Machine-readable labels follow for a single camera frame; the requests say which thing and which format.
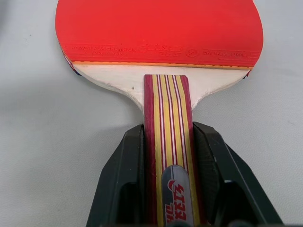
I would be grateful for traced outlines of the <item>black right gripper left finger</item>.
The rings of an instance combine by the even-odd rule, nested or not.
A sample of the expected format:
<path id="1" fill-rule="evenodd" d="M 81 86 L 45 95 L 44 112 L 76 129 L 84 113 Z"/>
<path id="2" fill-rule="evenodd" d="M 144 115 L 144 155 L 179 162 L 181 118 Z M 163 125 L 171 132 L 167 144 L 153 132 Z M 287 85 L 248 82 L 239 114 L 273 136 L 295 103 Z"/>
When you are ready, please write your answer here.
<path id="1" fill-rule="evenodd" d="M 144 127 L 125 132 L 103 167 L 89 212 L 88 227 L 145 222 Z"/>

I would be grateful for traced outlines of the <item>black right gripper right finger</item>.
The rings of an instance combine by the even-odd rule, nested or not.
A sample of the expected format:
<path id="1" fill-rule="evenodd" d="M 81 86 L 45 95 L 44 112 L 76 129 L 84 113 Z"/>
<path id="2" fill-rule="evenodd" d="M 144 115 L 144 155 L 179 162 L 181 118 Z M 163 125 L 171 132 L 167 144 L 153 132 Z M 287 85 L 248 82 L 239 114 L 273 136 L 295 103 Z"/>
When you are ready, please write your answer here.
<path id="1" fill-rule="evenodd" d="M 250 226 L 282 224 L 248 164 L 213 127 L 193 123 L 196 166 L 207 221 L 217 227 L 233 222 Z"/>

